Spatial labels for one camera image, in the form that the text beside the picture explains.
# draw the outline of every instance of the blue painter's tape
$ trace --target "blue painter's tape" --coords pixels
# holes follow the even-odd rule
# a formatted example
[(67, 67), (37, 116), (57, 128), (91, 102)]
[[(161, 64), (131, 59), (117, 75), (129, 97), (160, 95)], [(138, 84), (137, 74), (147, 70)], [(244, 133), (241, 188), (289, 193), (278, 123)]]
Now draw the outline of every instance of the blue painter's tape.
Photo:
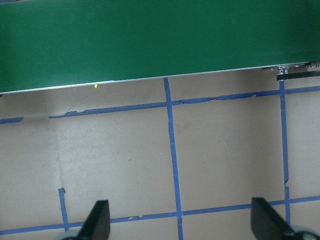
[(320, 91), (320, 86), (307, 86), (307, 87), (286, 89), (285, 94), (299, 94), (299, 93), (308, 93), (308, 92), (316, 92), (316, 91)]
[(13, 118), (4, 118), (0, 119), (0, 124), (13, 124), (13, 123), (20, 123), (23, 119), (23, 116), (13, 117)]
[(149, 219), (163, 219), (163, 218), (172, 218), (177, 217), (176, 212), (167, 212), (167, 213), (157, 213), (157, 214), (150, 214), (144, 215), (139, 218), (139, 220), (149, 220)]
[(285, 82), (279, 82), (280, 89), (280, 107), (281, 107), (281, 129), (282, 129), (282, 154), (283, 154), (283, 180), (284, 180), (284, 205), (285, 220), (290, 224), (290, 189), (289, 181), (289, 165), (288, 165), (288, 137), (287, 137), (287, 117), (286, 117), (286, 98), (285, 98)]
[(247, 93), (240, 93), (240, 94), (231, 94), (231, 95), (222, 95), (222, 96), (215, 96), (215, 97), (199, 97), (199, 98), (190, 98), (190, 99), (183, 99), (178, 101), (173, 101), (172, 105), (181, 105), (181, 104), (198, 104), (209, 102), (212, 100), (235, 100), (235, 99), (247, 99), (252, 97), (265, 97), (265, 96), (273, 96), (279, 95), (279, 90), (270, 90), (270, 91), (256, 91), (256, 92), (247, 92)]
[(60, 199), (60, 207), (61, 207), (61, 214), (62, 214), (62, 220), (64, 225), (64, 231), (69, 231), (69, 225), (68, 225), (68, 215), (67, 215), (67, 209), (66, 209), (66, 203), (65, 203), (65, 189), (60, 188), (59, 190), (59, 199)]
[[(320, 196), (294, 198), (290, 200), (290, 203), (296, 204), (296, 203), (306, 203), (306, 202), (314, 202), (314, 201), (320, 201)], [(270, 201), (269, 204), (272, 206), (283, 205), (285, 204), (285, 200)], [(249, 209), (249, 208), (251, 208), (251, 204), (221, 206), (221, 207), (183, 211), (181, 212), (180, 215), (188, 216), (188, 215), (197, 215), (197, 214), (208, 214), (208, 213), (226, 212), (226, 211), (242, 210), (242, 209)], [(129, 216), (129, 217), (113, 218), (110, 220), (110, 222), (114, 224), (114, 223), (124, 223), (124, 222), (131, 222), (131, 221), (143, 221), (143, 220), (149, 220), (149, 219), (172, 218), (172, 217), (178, 217), (178, 231), (181, 231), (182, 233), (182, 222), (180, 221), (180, 219), (182, 218), (178, 216), (177, 212), (156, 213), (156, 214), (144, 215), (142, 217)], [(82, 227), (83, 225), (84, 225), (84, 222), (68, 223), (69, 228)], [(17, 228), (17, 229), (10, 229), (10, 230), (0, 230), (0, 235), (19, 234), (19, 233), (36, 232), (36, 231), (51, 230), (51, 229), (63, 229), (63, 228), (65, 228), (64, 224), (34, 226), (34, 227)]]
[[(284, 204), (283, 200), (278, 201), (270, 201), (269, 204), (271, 206), (277, 206)], [(188, 215), (197, 215), (197, 214), (209, 214), (209, 213), (218, 213), (218, 212), (227, 212), (227, 211), (234, 211), (234, 210), (243, 210), (243, 209), (250, 209), (251, 204), (241, 204), (241, 205), (232, 205), (232, 206), (219, 206), (219, 207), (212, 207), (212, 208), (204, 208), (204, 209), (197, 209), (197, 210), (188, 210), (183, 211), (184, 216)]]
[(166, 108), (168, 114), (168, 129), (169, 129), (169, 140), (170, 140), (170, 150), (171, 150), (171, 160), (172, 160), (172, 170), (173, 170), (173, 182), (174, 182), (174, 194), (175, 194), (175, 206), (177, 214), (177, 228), (178, 228), (178, 238), (179, 240), (184, 239), (183, 225), (182, 225), (182, 210), (181, 210), (181, 197), (180, 197), (180, 186), (179, 186), (179, 172), (178, 172), (178, 161), (176, 153), (176, 142), (175, 142), (175, 131), (174, 131), (174, 114), (172, 109), (172, 100), (170, 93), (170, 85), (168, 78), (163, 79)]
[(320, 196), (308, 196), (308, 197), (290, 199), (291, 204), (314, 202), (314, 201), (320, 201)]
[(115, 107), (106, 107), (106, 108), (96, 108), (96, 109), (87, 109), (87, 110), (84, 110), (84, 111), (81, 111), (81, 112), (69, 111), (64, 115), (49, 116), (49, 119), (67, 118), (67, 117), (93, 115), (93, 114), (107, 114), (107, 113), (116, 113), (116, 112), (142, 110), (142, 109), (154, 109), (154, 108), (163, 108), (163, 107), (166, 107), (166, 106), (167, 106), (166, 102), (155, 102), (155, 103), (128, 105), (128, 106), (115, 106)]
[(32, 226), (32, 227), (25, 227), (25, 228), (10, 229), (10, 230), (0, 230), (0, 235), (21, 234), (21, 233), (36, 232), (36, 231), (51, 230), (51, 229), (63, 229), (64, 227), (65, 227), (64, 224)]

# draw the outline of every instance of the blue tape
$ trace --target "blue tape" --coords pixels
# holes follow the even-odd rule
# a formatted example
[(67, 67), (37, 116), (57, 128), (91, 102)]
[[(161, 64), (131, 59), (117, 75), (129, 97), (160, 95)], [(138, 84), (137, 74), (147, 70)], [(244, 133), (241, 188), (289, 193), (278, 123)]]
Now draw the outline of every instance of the blue tape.
[(175, 131), (174, 131), (174, 115), (172, 110), (172, 101), (170, 94), (170, 85), (168, 78), (163, 78), (166, 108), (168, 113), (168, 128), (169, 128), (169, 139), (170, 139), (170, 150), (172, 159), (172, 170), (173, 170), (173, 182), (174, 182), (174, 193), (175, 193), (175, 206), (177, 213), (177, 228), (179, 240), (184, 239), (183, 226), (182, 226), (182, 210), (181, 210), (181, 197), (180, 197), (180, 185), (179, 185), (179, 173), (178, 173), (178, 161), (176, 152), (175, 142)]
[(285, 94), (299, 94), (299, 93), (308, 93), (308, 92), (316, 92), (316, 91), (320, 91), (320, 86), (307, 86), (307, 87), (286, 89)]
[(20, 123), (23, 119), (23, 116), (13, 117), (13, 118), (3, 118), (0, 119), (0, 124), (13, 124), (13, 123)]
[(59, 190), (59, 199), (60, 199), (60, 206), (61, 206), (61, 214), (62, 214), (62, 220), (63, 220), (63, 225), (64, 225), (64, 231), (69, 231), (69, 226), (68, 226), (68, 215), (67, 215), (67, 209), (66, 209), (66, 204), (65, 204), (65, 189), (60, 188)]
[(81, 112), (78, 111), (69, 111), (64, 115), (59, 116), (49, 116), (49, 119), (57, 118), (67, 118), (83, 115), (93, 115), (93, 114), (107, 114), (107, 113), (116, 113), (132, 110), (141, 110), (141, 109), (154, 109), (154, 108), (163, 108), (166, 107), (166, 102), (155, 102), (155, 103), (146, 103), (146, 104), (137, 104), (137, 105), (128, 105), (128, 106), (115, 106), (115, 107), (106, 107), (106, 108), (96, 108), (96, 109), (87, 109)]
[[(269, 204), (271, 206), (277, 206), (284, 204), (283, 200), (278, 201), (270, 201)], [(232, 206), (219, 206), (219, 207), (212, 207), (212, 208), (204, 208), (204, 209), (197, 209), (197, 210), (188, 210), (183, 211), (184, 216), (188, 215), (197, 215), (197, 214), (209, 214), (209, 213), (218, 213), (218, 212), (227, 212), (227, 211), (234, 211), (234, 210), (243, 210), (243, 209), (250, 209), (251, 204), (241, 204), (241, 205), (232, 205)]]
[(172, 101), (172, 105), (181, 105), (181, 104), (198, 104), (209, 102), (212, 100), (235, 100), (235, 99), (246, 99), (252, 97), (265, 97), (265, 96), (272, 96), (272, 95), (279, 95), (279, 90), (270, 90), (270, 91), (256, 91), (256, 92), (247, 92), (247, 93), (240, 93), (240, 94), (231, 94), (231, 95), (222, 95), (222, 96), (215, 96), (215, 97), (199, 97), (199, 98), (189, 98), (183, 99), (178, 101)]
[[(306, 202), (314, 202), (314, 201), (320, 201), (320, 196), (294, 198), (290, 200), (290, 203), (296, 204), (296, 203), (306, 203)], [(285, 200), (269, 201), (269, 204), (272, 206), (283, 205), (285, 204)], [(208, 214), (208, 213), (226, 212), (226, 211), (242, 210), (242, 209), (249, 209), (249, 208), (251, 208), (251, 204), (221, 206), (221, 207), (213, 207), (213, 208), (205, 208), (205, 209), (197, 209), (197, 210), (187, 210), (187, 211), (183, 211), (181, 215), (188, 216), (188, 215), (197, 215), (197, 214)], [(143, 220), (149, 220), (149, 219), (172, 218), (172, 217), (178, 217), (178, 213), (167, 212), (167, 213), (156, 213), (156, 214), (144, 215), (142, 217), (138, 217), (138, 216), (120, 217), (120, 218), (113, 218), (110, 220), (110, 222), (114, 224), (114, 223), (124, 223), (124, 222), (131, 222), (131, 221), (143, 221)], [(83, 225), (84, 225), (84, 222), (68, 223), (69, 228), (82, 227)], [(182, 226), (182, 222), (179, 222), (179, 218), (178, 218), (178, 226), (179, 225)], [(19, 233), (36, 232), (36, 231), (51, 230), (51, 229), (63, 229), (63, 228), (65, 228), (64, 224), (34, 226), (34, 227), (17, 228), (17, 229), (10, 229), (10, 230), (0, 230), (0, 235), (19, 234)]]
[(282, 129), (282, 154), (283, 154), (283, 180), (284, 180), (284, 205), (285, 220), (290, 224), (290, 190), (289, 166), (288, 166), (288, 141), (287, 141), (287, 117), (286, 117), (286, 98), (285, 98), (285, 82), (279, 82), (280, 89), (280, 107), (281, 107), (281, 129)]
[(63, 229), (64, 227), (65, 227), (64, 224), (32, 226), (32, 227), (10, 229), (10, 230), (0, 230), (0, 235), (21, 234), (21, 233), (36, 232), (36, 231), (51, 230), (51, 229)]
[(320, 196), (307, 196), (307, 197), (290, 199), (291, 204), (307, 203), (307, 202), (314, 202), (314, 201), (320, 201)]

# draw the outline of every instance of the blue tape line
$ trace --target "blue tape line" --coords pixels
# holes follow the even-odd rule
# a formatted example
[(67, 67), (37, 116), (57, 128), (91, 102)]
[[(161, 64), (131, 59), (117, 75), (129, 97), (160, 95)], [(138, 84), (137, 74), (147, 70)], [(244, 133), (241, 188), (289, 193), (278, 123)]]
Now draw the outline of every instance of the blue tape line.
[[(271, 206), (277, 206), (284, 204), (283, 200), (278, 201), (270, 201), (269, 204)], [(250, 209), (251, 204), (241, 204), (241, 205), (232, 205), (232, 206), (219, 206), (219, 207), (212, 207), (212, 208), (204, 208), (204, 209), (197, 209), (197, 210), (188, 210), (183, 211), (184, 216), (188, 215), (197, 215), (197, 214), (209, 214), (209, 213), (218, 213), (218, 212), (227, 212), (227, 211), (234, 211), (234, 210), (243, 210), (243, 209)]]
[(0, 124), (13, 124), (13, 123), (20, 123), (23, 119), (23, 116), (13, 117), (13, 118), (3, 118), (0, 119)]
[(279, 90), (270, 90), (270, 91), (255, 91), (255, 92), (247, 92), (247, 93), (240, 93), (240, 94), (231, 94), (231, 95), (222, 95), (222, 96), (215, 96), (215, 97), (199, 97), (199, 98), (189, 98), (183, 99), (178, 101), (172, 101), (172, 105), (180, 105), (180, 104), (198, 104), (209, 102), (212, 100), (235, 100), (235, 99), (246, 99), (252, 97), (265, 97), (265, 96), (272, 96), (272, 95), (279, 95)]
[(128, 106), (115, 106), (115, 107), (106, 107), (106, 108), (96, 108), (96, 109), (87, 109), (81, 112), (78, 111), (69, 111), (64, 115), (59, 116), (49, 116), (49, 119), (57, 118), (67, 118), (83, 115), (93, 115), (93, 114), (107, 114), (107, 113), (116, 113), (132, 110), (141, 110), (141, 109), (154, 109), (166, 107), (166, 102), (155, 102), (155, 103), (146, 103), (146, 104), (137, 104), (137, 105), (128, 105)]
[(320, 86), (307, 86), (307, 87), (286, 89), (285, 94), (299, 94), (299, 93), (308, 93), (308, 92), (316, 92), (316, 91), (320, 91)]
[(63, 229), (64, 227), (65, 227), (64, 224), (32, 226), (32, 227), (10, 229), (10, 230), (0, 230), (0, 235), (21, 234), (21, 233), (36, 232), (36, 231), (51, 230), (51, 229)]
[(172, 110), (172, 101), (170, 94), (170, 85), (168, 78), (163, 78), (166, 108), (168, 113), (168, 128), (169, 128), (169, 139), (170, 139), (170, 150), (172, 159), (172, 170), (173, 170), (173, 182), (174, 182), (174, 193), (175, 193), (175, 206), (177, 213), (177, 228), (179, 240), (184, 239), (183, 226), (182, 226), (182, 210), (181, 210), (181, 197), (180, 197), (180, 185), (179, 185), (179, 173), (178, 173), (178, 161), (176, 152), (175, 142), (175, 131), (174, 131), (174, 115)]
[(291, 204), (307, 203), (307, 202), (314, 202), (314, 201), (320, 201), (320, 196), (307, 196), (307, 197), (290, 199)]
[[(294, 198), (290, 200), (290, 203), (296, 204), (296, 203), (306, 203), (306, 202), (314, 202), (314, 201), (320, 201), (320, 196)], [(269, 204), (272, 206), (283, 205), (285, 204), (285, 200), (269, 201)], [(221, 206), (221, 207), (213, 207), (213, 208), (205, 208), (205, 209), (187, 210), (187, 211), (183, 211), (182, 215), (188, 216), (188, 215), (197, 215), (197, 214), (208, 214), (208, 213), (226, 212), (226, 211), (242, 210), (242, 209), (249, 209), (249, 208), (251, 208), (251, 204)], [(124, 223), (124, 222), (131, 222), (131, 221), (143, 221), (143, 220), (149, 220), (149, 219), (172, 218), (177, 216), (178, 216), (177, 212), (167, 212), (167, 213), (156, 213), (156, 214), (144, 215), (142, 217), (130, 216), (130, 217), (113, 218), (110, 220), (110, 222), (114, 224), (114, 223)], [(82, 227), (83, 225), (84, 225), (84, 222), (68, 223), (69, 228)], [(19, 234), (19, 233), (36, 232), (36, 231), (51, 230), (51, 229), (63, 229), (64, 227), (65, 227), (64, 224), (55, 224), (55, 225), (17, 228), (17, 229), (10, 229), (10, 230), (0, 230), (0, 235)]]
[(288, 141), (287, 141), (287, 117), (286, 117), (286, 99), (285, 99), (285, 82), (279, 82), (280, 89), (280, 107), (281, 107), (281, 129), (282, 129), (282, 154), (283, 154), (283, 180), (284, 180), (284, 204), (285, 220), (290, 224), (290, 190), (289, 166), (288, 166)]
[(69, 231), (68, 226), (68, 215), (67, 215), (67, 209), (66, 209), (66, 203), (65, 203), (65, 189), (60, 188), (59, 190), (59, 199), (60, 199), (60, 206), (61, 206), (61, 214), (62, 214), (62, 220), (64, 224), (64, 231)]

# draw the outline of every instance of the metal bracket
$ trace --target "metal bracket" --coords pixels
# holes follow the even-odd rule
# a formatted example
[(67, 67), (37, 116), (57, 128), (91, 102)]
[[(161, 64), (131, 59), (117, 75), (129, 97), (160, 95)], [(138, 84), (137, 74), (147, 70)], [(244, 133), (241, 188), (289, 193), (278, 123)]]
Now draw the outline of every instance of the metal bracket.
[[(289, 69), (295, 68), (293, 72), (289, 73)], [(304, 71), (297, 71), (298, 68), (302, 68)], [(278, 74), (276, 76), (277, 81), (284, 81), (289, 79), (301, 79), (301, 78), (311, 78), (320, 76), (320, 63), (319, 62), (309, 62), (300, 63), (294, 65), (281, 65), (278, 66)]]

